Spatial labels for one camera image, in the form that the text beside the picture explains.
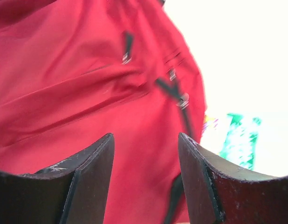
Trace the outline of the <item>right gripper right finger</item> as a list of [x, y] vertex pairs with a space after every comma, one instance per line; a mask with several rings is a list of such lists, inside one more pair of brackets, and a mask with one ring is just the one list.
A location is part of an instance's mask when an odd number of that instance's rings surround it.
[[242, 168], [184, 133], [178, 151], [192, 224], [288, 224], [288, 175]]

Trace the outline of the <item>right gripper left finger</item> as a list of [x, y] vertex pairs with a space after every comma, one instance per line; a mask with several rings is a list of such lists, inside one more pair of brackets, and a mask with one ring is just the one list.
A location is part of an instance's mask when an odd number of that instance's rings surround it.
[[0, 224], [101, 224], [104, 220], [114, 136], [34, 174], [0, 170]]

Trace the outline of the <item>green snack packet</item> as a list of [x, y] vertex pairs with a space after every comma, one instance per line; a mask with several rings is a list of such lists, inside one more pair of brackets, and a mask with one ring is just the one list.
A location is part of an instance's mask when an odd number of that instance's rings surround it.
[[219, 117], [205, 115], [200, 144], [236, 165], [254, 170], [261, 123], [259, 117], [236, 113]]

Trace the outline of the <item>red student backpack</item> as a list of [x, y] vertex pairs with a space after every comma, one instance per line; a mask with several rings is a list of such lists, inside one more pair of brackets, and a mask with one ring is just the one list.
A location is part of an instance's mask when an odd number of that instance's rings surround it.
[[115, 138], [104, 222], [162, 224], [203, 80], [158, 0], [0, 0], [0, 170], [33, 173]]

